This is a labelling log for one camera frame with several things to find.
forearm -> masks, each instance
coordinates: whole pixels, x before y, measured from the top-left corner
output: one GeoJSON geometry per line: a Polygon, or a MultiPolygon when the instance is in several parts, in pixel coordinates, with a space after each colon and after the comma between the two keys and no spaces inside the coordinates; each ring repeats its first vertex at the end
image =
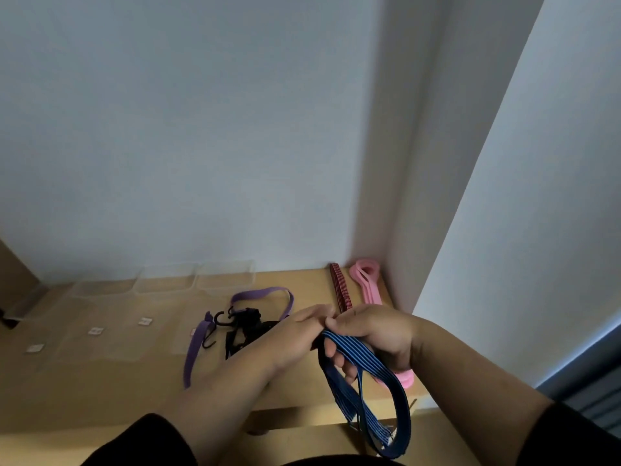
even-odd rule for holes
{"type": "Polygon", "coordinates": [[[273,375],[263,345],[252,344],[162,407],[199,464],[215,464],[273,375]]]}
{"type": "Polygon", "coordinates": [[[433,322],[415,318],[412,369],[483,464],[513,465],[551,404],[433,322]]]}

hand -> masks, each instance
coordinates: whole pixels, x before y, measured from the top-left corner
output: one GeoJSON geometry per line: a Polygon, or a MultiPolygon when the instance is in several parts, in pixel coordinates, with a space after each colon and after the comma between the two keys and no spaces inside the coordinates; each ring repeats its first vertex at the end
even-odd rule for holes
{"type": "Polygon", "coordinates": [[[266,334],[242,350],[261,350],[270,360],[274,374],[299,361],[310,350],[315,338],[325,329],[325,320],[334,316],[332,305],[312,305],[278,322],[266,334]]]}
{"type": "MultiPolygon", "coordinates": [[[[339,335],[360,338],[376,352],[384,364],[394,372],[408,371],[414,364],[417,348],[418,317],[383,305],[357,305],[335,319],[325,321],[326,328],[339,335]]],[[[332,340],[324,340],[325,354],[343,369],[345,380],[353,383],[357,368],[337,352],[332,340]]]]}

person's right hand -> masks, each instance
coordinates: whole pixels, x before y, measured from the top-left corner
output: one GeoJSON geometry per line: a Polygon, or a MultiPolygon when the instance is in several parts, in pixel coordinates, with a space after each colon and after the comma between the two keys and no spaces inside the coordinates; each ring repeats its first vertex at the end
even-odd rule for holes
{"type": "MultiPolygon", "coordinates": [[[[384,305],[357,305],[325,320],[326,328],[339,335],[360,338],[370,345],[386,367],[394,372],[408,371],[418,350],[417,325],[421,319],[384,305]]],[[[326,356],[343,369],[345,380],[352,383],[357,368],[337,351],[337,345],[324,339],[326,356]]]]}

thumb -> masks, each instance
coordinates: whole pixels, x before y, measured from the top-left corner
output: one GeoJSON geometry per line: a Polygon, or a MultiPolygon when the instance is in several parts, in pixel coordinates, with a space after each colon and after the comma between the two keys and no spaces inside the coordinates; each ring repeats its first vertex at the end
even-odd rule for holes
{"type": "Polygon", "coordinates": [[[326,319],[325,326],[338,335],[365,337],[369,334],[369,313],[366,307],[356,307],[340,314],[335,319],[326,319]]]}

black sleeve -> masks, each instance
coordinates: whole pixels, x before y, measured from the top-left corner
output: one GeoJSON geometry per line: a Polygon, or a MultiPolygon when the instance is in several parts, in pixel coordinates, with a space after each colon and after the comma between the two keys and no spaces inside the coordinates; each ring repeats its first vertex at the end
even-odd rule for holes
{"type": "Polygon", "coordinates": [[[85,466],[138,464],[197,466],[181,434],[157,414],[145,415],[83,463],[85,466]]]}
{"type": "Polygon", "coordinates": [[[532,429],[518,466],[533,464],[620,465],[621,440],[564,404],[554,404],[532,429]]]}

